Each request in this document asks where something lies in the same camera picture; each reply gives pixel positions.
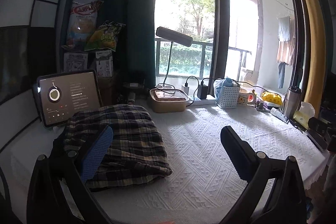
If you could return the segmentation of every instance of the yellow curtain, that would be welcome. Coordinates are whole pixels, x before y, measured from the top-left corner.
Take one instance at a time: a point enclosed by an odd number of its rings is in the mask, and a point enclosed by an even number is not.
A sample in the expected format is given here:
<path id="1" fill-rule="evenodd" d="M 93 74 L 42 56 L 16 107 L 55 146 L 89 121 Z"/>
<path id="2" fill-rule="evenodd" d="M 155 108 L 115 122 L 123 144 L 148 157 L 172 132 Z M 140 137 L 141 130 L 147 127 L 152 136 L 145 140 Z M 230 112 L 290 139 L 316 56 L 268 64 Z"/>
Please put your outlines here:
<path id="1" fill-rule="evenodd" d="M 319 0 L 306 0 L 310 21 L 311 54 L 308 86 L 304 101 L 320 111 L 324 76 L 326 70 L 326 38 L 322 10 Z"/>

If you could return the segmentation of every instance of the snack bag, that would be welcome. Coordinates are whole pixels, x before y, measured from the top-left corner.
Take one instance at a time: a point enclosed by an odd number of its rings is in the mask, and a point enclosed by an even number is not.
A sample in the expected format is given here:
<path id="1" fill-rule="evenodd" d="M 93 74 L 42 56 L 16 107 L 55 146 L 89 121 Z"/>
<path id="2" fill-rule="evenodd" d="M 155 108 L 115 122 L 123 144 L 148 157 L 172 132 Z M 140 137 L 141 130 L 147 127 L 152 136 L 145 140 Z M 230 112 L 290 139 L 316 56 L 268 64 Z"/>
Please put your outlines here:
<path id="1" fill-rule="evenodd" d="M 101 0 L 72 0 L 67 33 L 67 47 L 83 49 L 96 27 Z"/>
<path id="2" fill-rule="evenodd" d="M 125 24 L 108 20 L 105 21 L 89 38 L 85 50 L 90 51 L 94 49 L 109 48 L 112 51 L 116 51 L 118 34 L 123 26 L 125 26 Z"/>

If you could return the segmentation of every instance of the tablet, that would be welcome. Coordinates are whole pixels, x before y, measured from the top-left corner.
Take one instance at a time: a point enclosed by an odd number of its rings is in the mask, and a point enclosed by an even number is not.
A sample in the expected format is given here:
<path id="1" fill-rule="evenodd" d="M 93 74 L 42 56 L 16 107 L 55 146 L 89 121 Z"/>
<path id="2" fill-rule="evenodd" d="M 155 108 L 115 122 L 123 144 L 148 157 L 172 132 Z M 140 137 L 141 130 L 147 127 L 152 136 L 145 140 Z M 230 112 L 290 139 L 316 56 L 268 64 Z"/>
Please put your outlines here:
<path id="1" fill-rule="evenodd" d="M 76 112 L 101 107 L 94 70 L 40 76 L 37 89 L 45 127 L 65 123 Z"/>

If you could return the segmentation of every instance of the plaid blanket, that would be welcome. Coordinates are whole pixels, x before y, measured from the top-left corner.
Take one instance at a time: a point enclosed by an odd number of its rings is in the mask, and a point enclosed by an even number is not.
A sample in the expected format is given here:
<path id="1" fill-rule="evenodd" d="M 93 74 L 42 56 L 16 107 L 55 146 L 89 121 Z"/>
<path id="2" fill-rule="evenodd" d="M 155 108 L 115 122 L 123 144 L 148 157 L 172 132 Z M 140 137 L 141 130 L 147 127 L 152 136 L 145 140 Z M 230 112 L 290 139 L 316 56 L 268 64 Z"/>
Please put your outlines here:
<path id="1" fill-rule="evenodd" d="M 64 150 L 79 150 L 91 134 L 109 125 L 113 141 L 93 179 L 91 189 L 150 182 L 172 173 L 161 134 L 141 106 L 115 105 L 76 113 L 64 129 Z"/>

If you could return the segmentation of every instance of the mug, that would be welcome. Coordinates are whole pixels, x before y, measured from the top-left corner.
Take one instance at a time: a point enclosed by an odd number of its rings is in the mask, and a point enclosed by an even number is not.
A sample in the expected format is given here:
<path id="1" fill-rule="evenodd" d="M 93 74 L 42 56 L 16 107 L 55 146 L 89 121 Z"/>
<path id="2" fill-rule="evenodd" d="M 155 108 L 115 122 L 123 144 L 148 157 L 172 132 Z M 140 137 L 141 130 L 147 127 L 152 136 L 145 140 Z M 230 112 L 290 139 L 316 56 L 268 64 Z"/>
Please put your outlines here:
<path id="1" fill-rule="evenodd" d="M 245 89 L 239 89 L 238 95 L 238 105 L 246 106 L 253 105 L 257 99 L 257 96 L 254 92 L 248 92 Z"/>

